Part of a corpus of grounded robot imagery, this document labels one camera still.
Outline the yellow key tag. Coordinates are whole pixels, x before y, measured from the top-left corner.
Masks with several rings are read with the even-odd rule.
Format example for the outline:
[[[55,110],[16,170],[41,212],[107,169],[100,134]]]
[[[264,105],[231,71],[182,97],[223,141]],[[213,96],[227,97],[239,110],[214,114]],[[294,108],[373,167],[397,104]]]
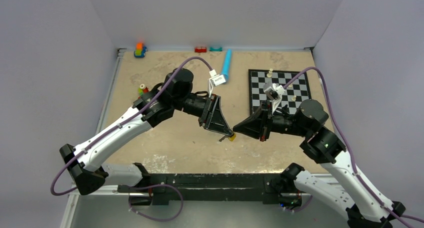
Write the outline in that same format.
[[[236,134],[234,133],[232,136],[228,137],[229,141],[234,141],[236,138]]]

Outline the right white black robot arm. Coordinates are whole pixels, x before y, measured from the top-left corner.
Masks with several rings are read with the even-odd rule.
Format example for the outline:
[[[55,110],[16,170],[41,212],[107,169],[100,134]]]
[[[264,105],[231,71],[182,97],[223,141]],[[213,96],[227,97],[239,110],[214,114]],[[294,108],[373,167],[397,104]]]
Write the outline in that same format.
[[[302,166],[292,163],[281,173],[286,191],[298,189],[325,203],[346,221],[349,227],[391,227],[405,206],[384,196],[351,161],[346,145],[325,127],[329,115],[316,100],[303,101],[294,114],[288,107],[273,109],[264,101],[255,112],[233,127],[237,133],[266,141],[271,133],[300,136],[307,157],[326,169],[341,189],[322,181]]]

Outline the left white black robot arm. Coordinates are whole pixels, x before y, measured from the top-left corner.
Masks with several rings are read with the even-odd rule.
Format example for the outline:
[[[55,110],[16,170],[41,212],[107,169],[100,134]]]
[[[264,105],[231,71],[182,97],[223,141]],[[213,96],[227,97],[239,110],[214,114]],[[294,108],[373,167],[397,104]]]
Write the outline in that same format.
[[[225,83],[225,76],[215,70],[209,75],[208,90],[194,93],[193,73],[185,68],[174,69],[163,83],[144,93],[96,136],[77,146],[61,147],[60,154],[76,190],[81,195],[91,194],[104,185],[127,185],[136,192],[147,190],[149,179],[142,165],[112,165],[105,161],[135,137],[172,118],[176,110],[197,117],[203,129],[234,140],[236,135],[221,109],[221,97],[212,93],[214,87]]]

